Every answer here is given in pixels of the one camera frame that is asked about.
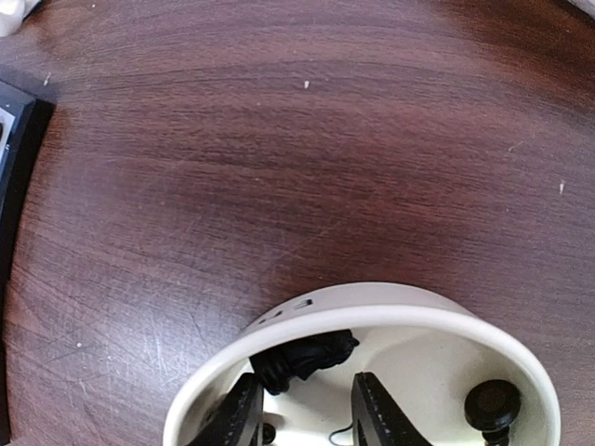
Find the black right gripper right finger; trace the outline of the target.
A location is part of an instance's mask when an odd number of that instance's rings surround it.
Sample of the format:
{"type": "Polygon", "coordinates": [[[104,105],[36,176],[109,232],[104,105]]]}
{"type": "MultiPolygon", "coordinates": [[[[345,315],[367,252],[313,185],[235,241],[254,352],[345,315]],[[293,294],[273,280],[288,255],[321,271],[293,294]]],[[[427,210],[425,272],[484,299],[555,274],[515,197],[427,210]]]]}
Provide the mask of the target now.
{"type": "Polygon", "coordinates": [[[430,446],[373,373],[354,376],[350,404],[354,445],[430,446]]]}

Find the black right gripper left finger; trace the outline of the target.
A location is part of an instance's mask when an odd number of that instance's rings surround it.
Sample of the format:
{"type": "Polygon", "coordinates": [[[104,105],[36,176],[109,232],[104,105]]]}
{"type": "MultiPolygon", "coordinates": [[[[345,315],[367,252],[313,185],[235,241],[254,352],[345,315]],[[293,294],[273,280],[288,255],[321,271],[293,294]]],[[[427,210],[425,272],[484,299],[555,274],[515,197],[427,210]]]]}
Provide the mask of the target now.
{"type": "Polygon", "coordinates": [[[189,445],[262,445],[263,398],[256,376],[242,374],[189,445]]]}

